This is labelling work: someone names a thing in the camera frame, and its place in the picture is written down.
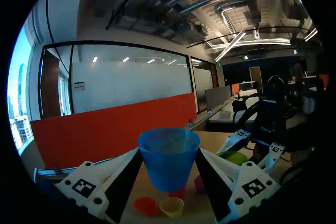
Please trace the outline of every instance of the gray partition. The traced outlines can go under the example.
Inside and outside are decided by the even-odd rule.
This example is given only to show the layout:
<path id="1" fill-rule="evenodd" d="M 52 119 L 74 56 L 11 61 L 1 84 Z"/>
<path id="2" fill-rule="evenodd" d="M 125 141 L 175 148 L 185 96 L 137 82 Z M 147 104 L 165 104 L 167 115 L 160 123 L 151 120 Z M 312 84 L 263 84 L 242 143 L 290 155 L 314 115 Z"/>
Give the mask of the gray partition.
<path id="1" fill-rule="evenodd" d="M 207 110 L 210 111 L 219 105 L 224 105 L 231 96 L 230 86 L 215 87 L 205 91 Z"/>

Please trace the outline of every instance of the exposed ceiling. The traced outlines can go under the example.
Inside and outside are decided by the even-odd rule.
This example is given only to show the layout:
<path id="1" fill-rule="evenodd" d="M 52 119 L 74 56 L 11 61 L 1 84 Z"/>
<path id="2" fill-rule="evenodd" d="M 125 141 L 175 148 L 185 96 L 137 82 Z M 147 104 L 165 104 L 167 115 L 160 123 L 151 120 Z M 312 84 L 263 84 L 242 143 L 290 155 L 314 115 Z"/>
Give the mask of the exposed ceiling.
<path id="1" fill-rule="evenodd" d="M 201 0 L 180 0 L 173 7 L 175 12 L 187 8 Z M 85 0 L 81 1 L 80 15 L 81 20 L 85 25 L 95 23 L 98 27 L 104 29 L 110 16 L 118 9 L 123 0 Z M 195 35 L 195 32 L 188 32 L 183 37 L 170 27 L 162 26 L 163 21 L 158 18 L 149 17 L 151 8 L 157 5 L 157 0 L 130 0 L 123 9 L 122 14 L 112 24 L 125 29 L 134 29 L 141 32 L 158 35 L 180 44 L 188 44 L 185 41 L 192 39 L 194 42 L 216 38 L 218 36 L 231 34 L 228 25 L 225 25 L 222 18 L 216 12 L 216 7 L 220 3 L 227 3 L 228 0 L 211 1 L 210 4 L 196 8 L 186 14 L 188 21 L 193 22 L 196 26 L 201 24 L 204 27 L 201 35 Z M 300 0 L 256 0 L 257 10 L 261 13 L 261 19 L 258 21 L 259 27 L 270 26 L 294 26 L 302 29 L 293 28 L 276 28 L 276 29 L 261 29 L 260 39 L 286 38 L 291 39 L 297 37 L 303 39 L 305 35 L 312 30 L 314 25 L 311 18 L 302 6 Z M 253 29 L 255 23 L 251 20 L 250 5 L 236 5 L 225 11 L 226 17 L 232 24 L 233 29 L 237 32 Z M 228 43 L 234 38 L 233 35 L 215 39 L 212 44 Z M 253 32 L 247 32 L 244 41 L 254 40 Z"/>

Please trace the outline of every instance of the window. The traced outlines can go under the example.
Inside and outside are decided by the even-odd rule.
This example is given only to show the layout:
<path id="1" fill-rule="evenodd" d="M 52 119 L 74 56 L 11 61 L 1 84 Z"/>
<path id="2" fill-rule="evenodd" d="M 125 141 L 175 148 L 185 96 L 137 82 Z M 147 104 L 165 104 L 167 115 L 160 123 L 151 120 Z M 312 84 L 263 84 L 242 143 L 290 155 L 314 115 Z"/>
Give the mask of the window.
<path id="1" fill-rule="evenodd" d="M 68 80 L 65 80 L 61 73 L 58 77 L 58 93 L 61 115 L 71 115 Z"/>
<path id="2" fill-rule="evenodd" d="M 19 153 L 33 139 L 26 106 L 26 77 L 31 50 L 32 47 L 22 27 L 13 50 L 7 84 L 8 117 Z"/>
<path id="3" fill-rule="evenodd" d="M 197 96 L 198 113 L 207 109 L 205 91 L 218 87 L 215 65 L 200 59 L 191 58 Z"/>

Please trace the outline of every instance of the red wall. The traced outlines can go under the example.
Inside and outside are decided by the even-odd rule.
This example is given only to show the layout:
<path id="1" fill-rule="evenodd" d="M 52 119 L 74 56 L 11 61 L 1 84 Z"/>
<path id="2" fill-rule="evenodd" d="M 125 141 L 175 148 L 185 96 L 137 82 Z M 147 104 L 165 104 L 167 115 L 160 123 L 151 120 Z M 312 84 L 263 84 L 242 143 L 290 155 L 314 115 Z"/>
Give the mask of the red wall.
<path id="1" fill-rule="evenodd" d="M 98 162 L 138 146 L 149 129 L 183 127 L 196 120 L 194 93 L 70 116 L 32 121 L 37 147 L 47 169 Z"/>

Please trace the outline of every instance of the wall sign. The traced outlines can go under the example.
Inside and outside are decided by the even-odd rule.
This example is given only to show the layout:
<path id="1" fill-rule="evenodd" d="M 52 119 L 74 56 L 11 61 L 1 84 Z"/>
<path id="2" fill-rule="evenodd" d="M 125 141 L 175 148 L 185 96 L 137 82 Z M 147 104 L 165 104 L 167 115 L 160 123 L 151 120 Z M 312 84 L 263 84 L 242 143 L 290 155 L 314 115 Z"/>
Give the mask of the wall sign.
<path id="1" fill-rule="evenodd" d="M 73 89 L 77 90 L 85 90 L 85 83 L 84 82 L 75 82 L 73 84 Z"/>

